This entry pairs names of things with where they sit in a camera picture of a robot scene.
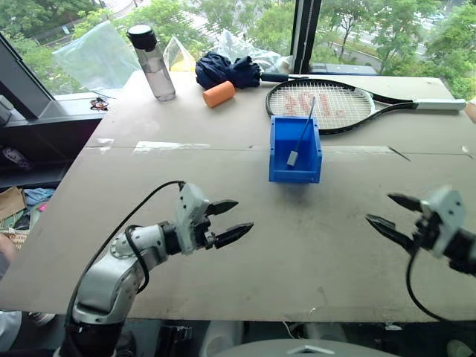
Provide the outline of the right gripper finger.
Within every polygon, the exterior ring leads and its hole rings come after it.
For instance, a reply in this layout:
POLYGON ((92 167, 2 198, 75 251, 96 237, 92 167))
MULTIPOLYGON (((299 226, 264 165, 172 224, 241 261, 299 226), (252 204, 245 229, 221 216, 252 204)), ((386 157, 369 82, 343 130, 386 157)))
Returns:
POLYGON ((395 242, 397 245, 400 245, 409 254, 414 251, 414 241, 403 233, 397 231, 396 225, 393 222, 372 214, 366 215, 365 219, 382 236, 395 242))
POLYGON ((389 193, 387 196, 399 206, 402 206, 407 210, 422 213, 421 200, 416 197, 407 196, 402 193, 389 193))

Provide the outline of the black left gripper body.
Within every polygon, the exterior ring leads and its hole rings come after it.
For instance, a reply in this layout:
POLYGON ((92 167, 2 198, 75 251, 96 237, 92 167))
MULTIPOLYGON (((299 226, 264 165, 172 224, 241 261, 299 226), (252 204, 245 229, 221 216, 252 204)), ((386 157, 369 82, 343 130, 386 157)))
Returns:
POLYGON ((205 215, 198 215, 193 220, 193 243, 196 250, 212 249, 215 246, 216 235, 210 231, 211 222, 205 215))

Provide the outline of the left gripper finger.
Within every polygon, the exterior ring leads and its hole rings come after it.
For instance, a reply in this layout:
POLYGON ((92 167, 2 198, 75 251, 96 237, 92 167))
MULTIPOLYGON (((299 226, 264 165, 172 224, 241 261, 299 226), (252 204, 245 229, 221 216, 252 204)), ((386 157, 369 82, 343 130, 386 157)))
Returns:
POLYGON ((236 242, 238 239, 246 235, 253 227, 253 222, 247 222, 229 228, 225 232, 216 236, 215 248, 223 248, 226 245, 236 242))
POLYGON ((218 216, 220 214, 223 214, 229 211, 230 209, 234 208, 238 204, 239 202, 233 199, 224 199, 218 202, 211 202, 205 211, 205 215, 218 216))

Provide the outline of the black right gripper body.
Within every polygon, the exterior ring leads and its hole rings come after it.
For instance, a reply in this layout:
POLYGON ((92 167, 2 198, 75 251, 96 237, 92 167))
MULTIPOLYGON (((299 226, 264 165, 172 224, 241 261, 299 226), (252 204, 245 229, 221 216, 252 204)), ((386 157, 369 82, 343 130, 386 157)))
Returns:
POLYGON ((417 252, 421 248, 432 251, 440 236, 440 224, 442 222, 440 215, 422 202, 414 204, 414 211, 420 212, 421 216, 415 223, 416 230, 412 233, 411 252, 417 252))

